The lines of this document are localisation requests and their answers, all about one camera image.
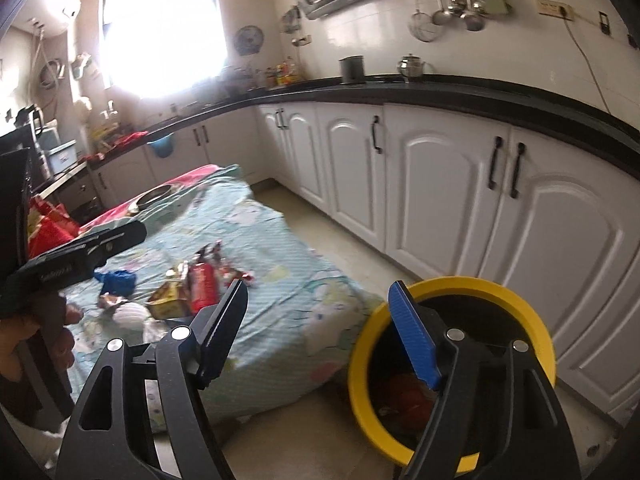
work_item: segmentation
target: silver teapot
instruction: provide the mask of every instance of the silver teapot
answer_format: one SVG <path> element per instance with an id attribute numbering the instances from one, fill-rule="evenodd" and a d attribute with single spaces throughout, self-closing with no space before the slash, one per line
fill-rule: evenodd
<path id="1" fill-rule="evenodd" d="M 407 81 L 419 80 L 424 74 L 424 62 L 413 54 L 404 56 L 398 61 L 398 73 Z"/>

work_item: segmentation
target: blue gripper pad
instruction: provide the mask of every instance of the blue gripper pad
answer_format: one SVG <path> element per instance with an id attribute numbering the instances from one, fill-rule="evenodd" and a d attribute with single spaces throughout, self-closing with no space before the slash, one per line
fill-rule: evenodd
<path id="1" fill-rule="evenodd" d="M 436 346 L 414 309 L 413 298 L 402 290 L 399 282 L 395 282 L 389 287 L 388 302 L 416 376 L 431 390 L 437 390 L 442 375 L 436 362 Z"/>

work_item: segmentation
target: tile floor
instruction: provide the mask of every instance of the tile floor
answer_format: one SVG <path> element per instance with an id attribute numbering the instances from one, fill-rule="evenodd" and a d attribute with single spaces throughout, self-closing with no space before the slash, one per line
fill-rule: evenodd
<path id="1" fill-rule="evenodd" d="M 393 281 L 417 279 L 287 189 L 262 190 L 256 198 L 281 211 L 301 240 L 367 290 L 384 297 Z M 586 475 L 612 446 L 615 429 L 562 386 L 556 391 Z M 592 446 L 600 447 L 589 457 Z M 178 476 L 167 437 L 158 438 L 156 447 L 162 468 Z M 223 450 L 238 480 L 389 480 L 393 470 L 370 446 L 331 385 L 252 417 L 233 432 Z"/>

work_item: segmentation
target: white water heater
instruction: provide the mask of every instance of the white water heater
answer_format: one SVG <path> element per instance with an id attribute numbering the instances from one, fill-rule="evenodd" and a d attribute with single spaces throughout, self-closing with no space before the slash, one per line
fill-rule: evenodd
<path id="1" fill-rule="evenodd" d="M 80 11 L 80 0 L 27 0 L 12 25 L 30 34 L 44 25 L 44 37 L 65 32 Z"/>

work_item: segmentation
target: silver screw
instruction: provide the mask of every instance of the silver screw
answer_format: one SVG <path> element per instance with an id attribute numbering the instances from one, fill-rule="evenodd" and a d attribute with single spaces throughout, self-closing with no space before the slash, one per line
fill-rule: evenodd
<path id="1" fill-rule="evenodd" d="M 465 333 L 459 328 L 449 328 L 449 330 L 447 330 L 447 337 L 452 341 L 462 341 L 465 338 Z"/>
<path id="2" fill-rule="evenodd" d="M 109 350 L 110 352 L 115 352 L 117 350 L 120 350 L 122 348 L 122 345 L 124 345 L 124 341 L 122 339 L 112 339 L 107 343 L 107 350 Z"/>
<path id="3" fill-rule="evenodd" d="M 172 330 L 171 337 L 176 341 L 181 341 L 182 339 L 187 339 L 190 333 L 191 329 L 188 326 L 177 326 Z"/>
<path id="4" fill-rule="evenodd" d="M 521 339 L 516 339 L 516 341 L 513 342 L 513 349 L 516 352 L 526 352 L 529 350 L 529 345 Z"/>

